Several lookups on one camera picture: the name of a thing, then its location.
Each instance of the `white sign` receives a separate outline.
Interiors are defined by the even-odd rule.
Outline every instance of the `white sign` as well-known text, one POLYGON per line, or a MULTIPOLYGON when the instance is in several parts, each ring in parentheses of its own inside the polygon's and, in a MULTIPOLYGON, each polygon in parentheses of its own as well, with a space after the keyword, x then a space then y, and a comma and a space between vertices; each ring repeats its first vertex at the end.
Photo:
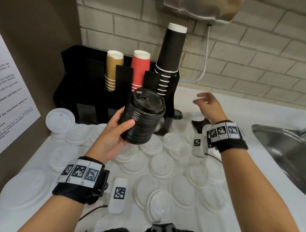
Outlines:
POLYGON ((0 35, 0 153, 40 117, 0 35))

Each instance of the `stack of paper cups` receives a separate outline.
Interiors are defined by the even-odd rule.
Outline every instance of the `stack of paper cups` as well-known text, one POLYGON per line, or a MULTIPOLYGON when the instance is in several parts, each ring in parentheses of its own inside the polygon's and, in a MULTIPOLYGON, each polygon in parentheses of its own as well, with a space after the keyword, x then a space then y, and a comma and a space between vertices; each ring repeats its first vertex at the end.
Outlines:
POLYGON ((157 93, 163 97, 171 76, 177 75, 186 33, 187 27, 169 23, 155 68, 155 72, 162 75, 157 93))
POLYGON ((132 82, 132 91, 142 87, 144 81, 144 74, 146 71, 150 70, 150 58, 151 54, 142 51, 135 50, 132 58, 131 68, 133 71, 133 82, 132 82))
POLYGON ((123 53, 108 51, 106 58, 105 87, 107 91, 114 91, 116 86, 116 65, 123 65, 123 53))

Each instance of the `white brick wall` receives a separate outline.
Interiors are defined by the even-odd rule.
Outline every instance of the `white brick wall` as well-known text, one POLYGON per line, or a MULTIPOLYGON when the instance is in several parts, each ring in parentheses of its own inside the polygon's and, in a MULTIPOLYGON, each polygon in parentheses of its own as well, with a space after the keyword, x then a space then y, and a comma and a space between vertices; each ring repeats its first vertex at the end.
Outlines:
MULTIPOLYGON (((155 0, 77 0, 83 45, 136 49, 157 60, 170 22, 188 28, 180 62, 184 80, 201 74, 206 24, 156 10, 155 0)), ((211 28, 207 73, 180 86, 306 109, 306 1, 245 0, 233 22, 211 28)))

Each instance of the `white cable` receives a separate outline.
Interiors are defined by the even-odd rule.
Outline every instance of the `white cable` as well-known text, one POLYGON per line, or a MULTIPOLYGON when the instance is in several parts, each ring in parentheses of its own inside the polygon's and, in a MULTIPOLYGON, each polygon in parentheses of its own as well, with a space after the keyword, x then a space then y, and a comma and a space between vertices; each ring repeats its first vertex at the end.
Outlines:
POLYGON ((209 41, 209 29, 210 29, 210 27, 211 27, 211 25, 207 26, 205 60, 204 60, 204 69, 203 69, 202 74, 196 80, 183 80, 183 81, 180 81, 180 82, 183 82, 183 83, 194 83, 194 82, 197 82, 198 80, 201 80, 201 78, 204 76, 205 70, 206 70, 207 55, 208 55, 208 41, 209 41))

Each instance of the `wall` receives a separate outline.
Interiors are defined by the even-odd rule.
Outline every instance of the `wall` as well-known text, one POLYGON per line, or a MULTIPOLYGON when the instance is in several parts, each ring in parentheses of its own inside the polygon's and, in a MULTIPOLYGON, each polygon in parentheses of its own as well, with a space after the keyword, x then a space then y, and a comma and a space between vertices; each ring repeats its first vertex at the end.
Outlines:
POLYGON ((2 35, 41 117, 0 154, 0 190, 49 136, 46 114, 65 73, 61 51, 81 44, 75 0, 0 0, 2 35))
MULTIPOLYGON (((183 79, 203 69, 204 23, 156 11, 154 0, 77 0, 83 45, 156 60, 169 22, 188 27, 180 63, 183 79)), ((207 73, 182 86, 304 109, 306 1, 246 0, 232 23, 213 26, 207 73)))

